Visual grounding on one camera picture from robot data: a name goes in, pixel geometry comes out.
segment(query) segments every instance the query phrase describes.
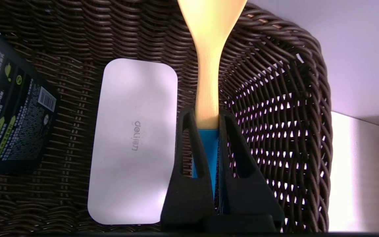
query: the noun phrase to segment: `blue spatula handle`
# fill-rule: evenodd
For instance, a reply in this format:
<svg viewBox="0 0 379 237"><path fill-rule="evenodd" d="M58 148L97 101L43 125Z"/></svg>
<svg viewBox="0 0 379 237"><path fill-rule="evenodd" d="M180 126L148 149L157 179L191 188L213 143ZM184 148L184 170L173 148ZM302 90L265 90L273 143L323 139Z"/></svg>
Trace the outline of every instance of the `blue spatula handle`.
<svg viewBox="0 0 379 237"><path fill-rule="evenodd" d="M217 145L218 129L199 129L201 142L206 152L207 163L209 165L210 178L212 179L213 198L215 197L215 177L217 169ZM192 162L192 177L197 177L194 161Z"/></svg>

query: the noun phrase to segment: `black package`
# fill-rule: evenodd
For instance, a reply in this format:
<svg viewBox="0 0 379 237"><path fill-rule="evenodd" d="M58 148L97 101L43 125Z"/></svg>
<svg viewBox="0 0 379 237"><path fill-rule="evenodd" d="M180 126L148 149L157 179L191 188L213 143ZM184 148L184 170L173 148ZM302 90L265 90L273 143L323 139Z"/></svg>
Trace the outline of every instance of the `black package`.
<svg viewBox="0 0 379 237"><path fill-rule="evenodd" d="M39 164L59 95L0 36L0 174Z"/></svg>

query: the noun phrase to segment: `spatula handle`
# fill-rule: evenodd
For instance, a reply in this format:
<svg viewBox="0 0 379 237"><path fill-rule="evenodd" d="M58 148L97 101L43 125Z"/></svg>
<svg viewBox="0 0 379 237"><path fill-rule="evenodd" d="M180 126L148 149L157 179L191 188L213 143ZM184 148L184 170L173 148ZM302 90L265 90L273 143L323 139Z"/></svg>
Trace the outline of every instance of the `spatula handle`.
<svg viewBox="0 0 379 237"><path fill-rule="evenodd" d="M195 99L195 121L198 129L218 128L218 52L198 54L198 86Z"/></svg>

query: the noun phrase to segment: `wicker basket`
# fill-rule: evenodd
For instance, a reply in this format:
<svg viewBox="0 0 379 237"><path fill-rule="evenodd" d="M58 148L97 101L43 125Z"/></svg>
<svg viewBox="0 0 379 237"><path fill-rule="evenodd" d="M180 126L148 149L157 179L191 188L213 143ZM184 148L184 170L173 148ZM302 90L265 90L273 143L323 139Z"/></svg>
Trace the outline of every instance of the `wicker basket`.
<svg viewBox="0 0 379 237"><path fill-rule="evenodd" d="M87 193L104 66L162 62L178 74L178 111L194 103L197 59L175 0L1 0L0 34L62 95L33 174L0 175L0 235L158 231L100 225ZM220 104L235 114L285 211L284 232L327 231L332 158L330 89L318 41L248 4L221 56ZM191 172L186 142L185 171Z"/></svg>

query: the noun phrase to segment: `white wall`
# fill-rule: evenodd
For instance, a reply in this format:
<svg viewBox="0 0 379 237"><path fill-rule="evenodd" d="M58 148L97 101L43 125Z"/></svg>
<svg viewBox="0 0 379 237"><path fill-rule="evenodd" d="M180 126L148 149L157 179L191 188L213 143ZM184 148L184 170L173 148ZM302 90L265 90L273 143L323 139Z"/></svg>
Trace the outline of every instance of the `white wall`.
<svg viewBox="0 0 379 237"><path fill-rule="evenodd" d="M332 116L329 230L379 232L379 126Z"/></svg>
<svg viewBox="0 0 379 237"><path fill-rule="evenodd" d="M379 124L379 0L248 1L320 41L334 111Z"/></svg>

